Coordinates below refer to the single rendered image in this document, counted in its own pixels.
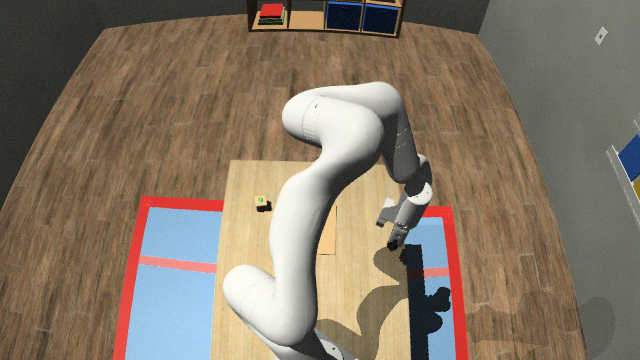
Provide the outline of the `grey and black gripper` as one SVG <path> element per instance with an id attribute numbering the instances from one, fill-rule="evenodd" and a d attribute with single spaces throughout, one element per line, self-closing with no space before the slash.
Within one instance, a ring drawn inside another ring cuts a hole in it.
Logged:
<path id="1" fill-rule="evenodd" d="M 396 250 L 397 246 L 398 247 L 402 247 L 408 233 L 410 230 L 403 230 L 403 227 L 398 226 L 398 225 L 394 225 L 390 239 L 389 239 L 389 243 L 387 245 L 387 248 L 389 248 L 389 251 Z M 397 242 L 398 241 L 398 242 Z M 391 245 L 390 245 L 391 244 Z M 395 248 L 396 247 L 396 248 Z"/>

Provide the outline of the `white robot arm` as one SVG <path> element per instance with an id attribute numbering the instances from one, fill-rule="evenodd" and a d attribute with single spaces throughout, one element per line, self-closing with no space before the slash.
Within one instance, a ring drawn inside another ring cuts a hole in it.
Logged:
<path id="1" fill-rule="evenodd" d="M 430 163 L 417 154 L 400 94 L 385 82 L 307 90 L 287 102 L 282 123 L 293 138 L 322 153 L 292 176 L 278 197 L 269 230 L 275 277 L 239 265 L 224 279 L 224 297 L 279 360 L 343 360 L 335 345 L 313 331 L 316 256 L 333 203 L 382 156 L 391 179 L 407 184 L 397 208 L 386 199 L 376 225 L 383 228 L 389 221 L 411 230 L 433 196 Z"/>

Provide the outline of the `tan flat mat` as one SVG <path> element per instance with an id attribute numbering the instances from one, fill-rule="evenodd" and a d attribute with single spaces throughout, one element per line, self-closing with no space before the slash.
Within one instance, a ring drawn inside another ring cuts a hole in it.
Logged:
<path id="1" fill-rule="evenodd" d="M 332 206 L 324 226 L 317 254 L 335 255 L 336 206 Z"/>

